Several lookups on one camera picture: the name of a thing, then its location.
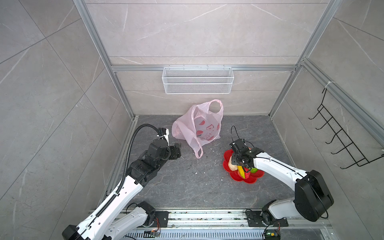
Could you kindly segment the yellow fake banana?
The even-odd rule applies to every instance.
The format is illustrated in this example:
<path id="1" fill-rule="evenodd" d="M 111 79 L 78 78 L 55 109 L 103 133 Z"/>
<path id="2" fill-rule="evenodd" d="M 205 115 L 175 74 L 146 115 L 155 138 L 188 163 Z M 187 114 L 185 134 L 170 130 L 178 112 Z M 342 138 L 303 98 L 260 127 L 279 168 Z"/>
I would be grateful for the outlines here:
<path id="1" fill-rule="evenodd" d="M 238 168 L 238 175 L 239 175 L 242 179 L 244 179 L 244 178 L 243 178 L 243 175 L 244 175 L 244 169 L 243 169 L 243 167 L 242 167 L 242 166 L 237 166 L 237 168 Z"/>

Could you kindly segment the red flower-shaped plate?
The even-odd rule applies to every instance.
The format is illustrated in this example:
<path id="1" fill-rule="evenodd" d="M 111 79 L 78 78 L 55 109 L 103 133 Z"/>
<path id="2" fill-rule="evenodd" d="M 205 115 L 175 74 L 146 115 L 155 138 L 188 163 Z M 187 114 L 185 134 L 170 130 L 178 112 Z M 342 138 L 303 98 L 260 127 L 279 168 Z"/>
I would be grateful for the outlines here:
<path id="1" fill-rule="evenodd" d="M 245 182 L 247 184 L 254 184 L 258 179 L 265 175 L 264 171 L 256 168 L 247 169 L 241 166 L 232 164 L 232 156 L 234 151 L 227 150 L 224 153 L 223 168 L 230 174 L 230 177 L 236 182 Z"/>

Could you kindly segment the pink plastic fruit-print bag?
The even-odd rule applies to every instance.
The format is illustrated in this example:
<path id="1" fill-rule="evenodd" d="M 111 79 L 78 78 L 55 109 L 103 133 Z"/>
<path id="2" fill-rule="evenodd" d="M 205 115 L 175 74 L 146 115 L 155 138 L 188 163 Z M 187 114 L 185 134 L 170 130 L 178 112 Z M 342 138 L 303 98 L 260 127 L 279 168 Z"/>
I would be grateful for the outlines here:
<path id="1" fill-rule="evenodd" d="M 212 100 L 190 109 L 172 125 L 172 136 L 185 140 L 197 159 L 203 156 L 203 146 L 220 138 L 224 106 L 220 100 Z"/>

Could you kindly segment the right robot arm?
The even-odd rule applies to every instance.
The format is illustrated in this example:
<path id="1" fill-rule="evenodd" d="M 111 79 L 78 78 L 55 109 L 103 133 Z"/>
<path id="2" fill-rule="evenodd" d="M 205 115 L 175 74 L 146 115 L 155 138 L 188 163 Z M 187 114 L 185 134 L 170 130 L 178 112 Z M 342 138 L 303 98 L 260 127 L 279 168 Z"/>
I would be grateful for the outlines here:
<path id="1" fill-rule="evenodd" d="M 270 201 L 262 208 L 263 223 L 272 225 L 283 218 L 303 217 L 310 222 L 329 217 L 328 209 L 334 204 L 332 194 L 323 176 L 315 171 L 305 171 L 285 164 L 265 151 L 250 149 L 244 139 L 230 143 L 233 151 L 230 161 L 241 170 L 263 171 L 290 187 L 295 196 L 285 200 Z"/>

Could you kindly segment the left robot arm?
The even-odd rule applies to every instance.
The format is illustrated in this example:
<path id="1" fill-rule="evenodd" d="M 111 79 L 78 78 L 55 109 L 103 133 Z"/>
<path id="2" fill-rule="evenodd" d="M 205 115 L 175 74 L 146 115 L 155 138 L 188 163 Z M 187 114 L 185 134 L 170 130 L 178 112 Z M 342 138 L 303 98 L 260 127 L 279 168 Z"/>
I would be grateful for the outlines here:
<path id="1" fill-rule="evenodd" d="M 122 218 L 121 211 L 130 201 L 157 176 L 158 171 L 168 160 L 181 157 L 179 144 L 169 143 L 169 129 L 156 128 L 150 124 L 137 127 L 133 137 L 145 127 L 157 132 L 157 138 L 149 145 L 139 159 L 130 163 L 133 141 L 130 141 L 123 176 L 116 188 L 85 220 L 77 226 L 69 225 L 62 232 L 65 240 L 119 240 L 137 227 L 155 227 L 160 224 L 155 217 L 156 209 L 147 202 L 141 202 Z"/>

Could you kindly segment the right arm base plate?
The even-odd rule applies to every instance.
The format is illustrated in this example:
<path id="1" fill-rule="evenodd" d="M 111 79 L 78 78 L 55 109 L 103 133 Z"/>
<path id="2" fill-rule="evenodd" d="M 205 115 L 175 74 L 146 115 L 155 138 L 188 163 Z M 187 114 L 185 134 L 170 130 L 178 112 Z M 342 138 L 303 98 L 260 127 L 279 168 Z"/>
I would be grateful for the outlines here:
<path id="1" fill-rule="evenodd" d="M 288 221 L 286 218 L 275 219 L 269 213 L 261 210 L 245 210 L 246 219 L 249 227 L 288 227 Z"/>

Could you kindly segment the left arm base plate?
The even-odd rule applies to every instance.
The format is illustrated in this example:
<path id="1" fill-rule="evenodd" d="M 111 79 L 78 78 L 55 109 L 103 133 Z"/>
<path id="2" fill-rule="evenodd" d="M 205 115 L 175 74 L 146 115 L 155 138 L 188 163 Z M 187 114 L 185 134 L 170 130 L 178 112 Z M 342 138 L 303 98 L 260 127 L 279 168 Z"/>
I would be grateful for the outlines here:
<path id="1" fill-rule="evenodd" d="M 156 228 L 157 224 L 159 224 L 160 228 L 166 228 L 169 222 L 169 214 L 168 211 L 156 211 L 151 227 Z"/>

